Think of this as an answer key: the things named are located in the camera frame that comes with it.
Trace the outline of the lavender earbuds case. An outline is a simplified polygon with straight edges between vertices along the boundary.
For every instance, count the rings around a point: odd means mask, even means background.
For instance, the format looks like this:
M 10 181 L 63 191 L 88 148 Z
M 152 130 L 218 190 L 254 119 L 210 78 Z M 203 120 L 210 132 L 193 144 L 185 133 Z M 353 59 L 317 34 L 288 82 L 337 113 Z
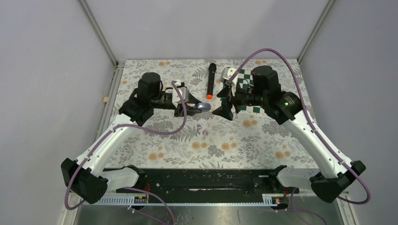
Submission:
M 194 108 L 201 112 L 208 112 L 211 110 L 211 105 L 209 103 L 200 102 L 200 103 L 196 103 Z

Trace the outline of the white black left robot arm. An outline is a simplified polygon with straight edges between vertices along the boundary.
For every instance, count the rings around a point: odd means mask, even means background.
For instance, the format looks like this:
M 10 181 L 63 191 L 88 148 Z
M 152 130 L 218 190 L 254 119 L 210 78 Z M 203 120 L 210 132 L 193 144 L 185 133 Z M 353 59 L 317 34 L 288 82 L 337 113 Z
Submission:
M 172 92 L 166 92 L 159 74 L 143 74 L 107 130 L 75 160 L 67 158 L 62 162 L 61 171 L 67 187 L 66 203 L 70 192 L 93 204 L 109 191 L 125 187 L 135 193 L 144 190 L 145 172 L 133 165 L 106 171 L 111 157 L 134 131 L 141 129 L 158 135 L 173 135 L 184 128 L 188 116 L 211 109 L 210 104 L 196 99 L 184 82 L 172 81 L 171 85 Z M 183 118 L 183 123 L 175 131 L 168 132 L 143 127 L 155 109 L 172 110 L 175 117 Z

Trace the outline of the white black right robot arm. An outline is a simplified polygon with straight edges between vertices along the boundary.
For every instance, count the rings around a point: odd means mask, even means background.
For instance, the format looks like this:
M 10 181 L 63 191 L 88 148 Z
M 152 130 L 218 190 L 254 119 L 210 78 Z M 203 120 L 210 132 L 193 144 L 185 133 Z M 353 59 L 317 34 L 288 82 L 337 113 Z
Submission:
M 223 69 L 223 88 L 217 94 L 221 106 L 213 114 L 232 120 L 243 106 L 261 107 L 300 142 L 317 164 L 316 169 L 277 167 L 269 174 L 270 189 L 275 193 L 287 187 L 311 190 L 324 202 L 333 202 L 365 171 L 365 165 L 351 160 L 324 136 L 300 98 L 282 90 L 272 67 L 256 67 L 249 76 L 251 81 L 244 87 L 238 82 L 235 68 Z

